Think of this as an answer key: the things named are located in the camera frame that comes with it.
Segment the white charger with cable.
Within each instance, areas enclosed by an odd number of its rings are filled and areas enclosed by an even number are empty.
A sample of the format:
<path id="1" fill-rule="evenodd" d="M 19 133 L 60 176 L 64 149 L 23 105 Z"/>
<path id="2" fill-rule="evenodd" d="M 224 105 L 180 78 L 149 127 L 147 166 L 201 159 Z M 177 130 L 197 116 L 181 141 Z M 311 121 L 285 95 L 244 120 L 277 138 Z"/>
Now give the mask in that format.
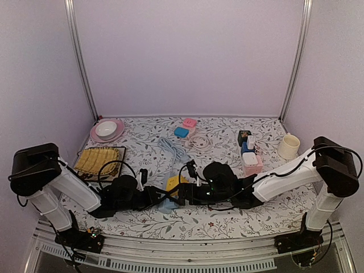
<path id="1" fill-rule="evenodd" d="M 247 149 L 254 151 L 256 154 L 263 154 L 263 151 L 261 150 L 258 141 L 256 140 L 255 136 L 249 135 L 247 137 Z"/>

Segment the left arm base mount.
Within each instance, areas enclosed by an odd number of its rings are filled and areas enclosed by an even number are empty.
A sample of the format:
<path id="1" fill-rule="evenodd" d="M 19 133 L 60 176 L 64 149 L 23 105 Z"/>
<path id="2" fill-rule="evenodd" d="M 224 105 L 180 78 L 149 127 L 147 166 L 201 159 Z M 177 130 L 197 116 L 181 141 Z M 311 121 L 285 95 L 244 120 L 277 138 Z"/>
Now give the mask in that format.
<path id="1" fill-rule="evenodd" d="M 87 230 L 80 230 L 75 215 L 69 210 L 71 216 L 71 228 L 66 231 L 56 233 L 55 242 L 68 246 L 72 250 L 83 250 L 100 254 L 104 245 L 105 237 L 101 234 L 101 229 L 91 227 Z"/>

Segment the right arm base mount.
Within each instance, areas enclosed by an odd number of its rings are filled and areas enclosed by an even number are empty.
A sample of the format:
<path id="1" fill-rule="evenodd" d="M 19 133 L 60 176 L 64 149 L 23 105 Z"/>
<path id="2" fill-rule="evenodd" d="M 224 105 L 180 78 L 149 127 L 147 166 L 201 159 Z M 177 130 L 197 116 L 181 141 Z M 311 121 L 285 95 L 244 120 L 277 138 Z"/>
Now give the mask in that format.
<path id="1" fill-rule="evenodd" d="M 306 227 L 307 214 L 305 213 L 302 217 L 299 231 L 274 237 L 274 246 L 279 254 L 318 246 L 324 242 L 321 235 L 322 229 L 320 231 L 310 231 Z"/>

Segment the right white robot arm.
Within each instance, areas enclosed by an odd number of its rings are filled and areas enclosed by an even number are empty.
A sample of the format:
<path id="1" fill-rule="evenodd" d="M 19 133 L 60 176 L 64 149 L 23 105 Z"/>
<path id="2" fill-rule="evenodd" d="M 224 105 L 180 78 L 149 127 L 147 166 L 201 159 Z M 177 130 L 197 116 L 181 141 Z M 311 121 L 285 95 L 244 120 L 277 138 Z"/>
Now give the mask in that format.
<path id="1" fill-rule="evenodd" d="M 306 248 L 342 200 L 359 189 L 362 170 L 355 167 L 353 158 L 356 155 L 355 151 L 320 136 L 314 139 L 313 147 L 298 158 L 271 171 L 242 179 L 229 165 L 220 162 L 210 163 L 199 175 L 195 162 L 190 161 L 185 166 L 190 177 L 203 184 L 180 181 L 172 192 L 177 193 L 180 204 L 185 201 L 197 205 L 230 202 L 234 208 L 252 209 L 295 188 L 322 182 L 316 201 L 303 218 L 303 228 L 294 236 L 296 246 Z"/>

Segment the yellow cube socket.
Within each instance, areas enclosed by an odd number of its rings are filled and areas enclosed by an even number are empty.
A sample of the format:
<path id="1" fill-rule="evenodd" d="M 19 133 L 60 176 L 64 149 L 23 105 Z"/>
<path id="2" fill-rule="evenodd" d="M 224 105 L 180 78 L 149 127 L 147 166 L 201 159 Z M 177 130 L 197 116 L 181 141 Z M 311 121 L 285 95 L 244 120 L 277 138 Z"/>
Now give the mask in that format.
<path id="1" fill-rule="evenodd" d="M 189 183 L 188 179 L 186 179 L 184 176 L 181 176 L 180 181 L 181 183 Z M 170 177 L 166 183 L 166 191 L 168 192 L 171 191 L 177 185 L 179 185 L 179 177 L 178 176 Z"/>

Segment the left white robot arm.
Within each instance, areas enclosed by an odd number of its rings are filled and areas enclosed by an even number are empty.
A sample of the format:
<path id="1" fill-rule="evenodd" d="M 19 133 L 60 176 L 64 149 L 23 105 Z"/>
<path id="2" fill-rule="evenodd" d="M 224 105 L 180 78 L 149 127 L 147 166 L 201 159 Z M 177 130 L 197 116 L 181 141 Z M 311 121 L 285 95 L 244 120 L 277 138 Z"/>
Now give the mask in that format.
<path id="1" fill-rule="evenodd" d="M 61 205 L 54 190 L 67 195 L 94 218 L 108 218 L 122 210 L 145 210 L 165 199 L 173 200 L 170 192 L 146 186 L 145 170 L 138 175 L 122 175 L 103 187 L 92 187 L 83 180 L 59 155 L 54 143 L 24 148 L 13 157 L 11 190 L 25 197 L 46 217 L 53 227 L 73 247 L 85 241 L 75 227 L 75 218 Z"/>

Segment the light blue power strip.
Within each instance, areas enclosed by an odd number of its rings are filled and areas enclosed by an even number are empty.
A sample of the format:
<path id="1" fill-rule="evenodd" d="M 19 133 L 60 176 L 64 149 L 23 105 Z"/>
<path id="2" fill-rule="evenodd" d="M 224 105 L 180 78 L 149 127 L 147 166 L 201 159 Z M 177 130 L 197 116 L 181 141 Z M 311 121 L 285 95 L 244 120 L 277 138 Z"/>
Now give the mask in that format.
<path id="1" fill-rule="evenodd" d="M 164 176 L 164 180 L 163 180 L 163 189 L 166 190 L 167 189 L 167 184 L 168 184 L 168 179 L 171 178 L 174 175 L 174 173 L 172 171 L 169 171 L 167 174 L 165 174 Z M 174 209 L 178 208 L 178 204 L 176 204 L 173 201 L 170 201 L 168 198 L 163 200 L 159 205 L 158 205 L 158 211 L 164 214 L 170 214 L 172 213 L 172 211 Z"/>

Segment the white power strip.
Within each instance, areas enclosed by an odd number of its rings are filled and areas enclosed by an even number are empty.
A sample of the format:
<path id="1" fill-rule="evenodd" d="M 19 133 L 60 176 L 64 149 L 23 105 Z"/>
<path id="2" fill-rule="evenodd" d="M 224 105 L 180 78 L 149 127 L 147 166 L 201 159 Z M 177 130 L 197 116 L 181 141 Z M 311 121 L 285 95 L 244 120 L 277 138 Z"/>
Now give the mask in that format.
<path id="1" fill-rule="evenodd" d="M 257 149 L 255 137 L 249 135 L 246 141 L 242 142 L 241 161 L 245 176 L 259 174 L 263 169 L 263 161 Z"/>

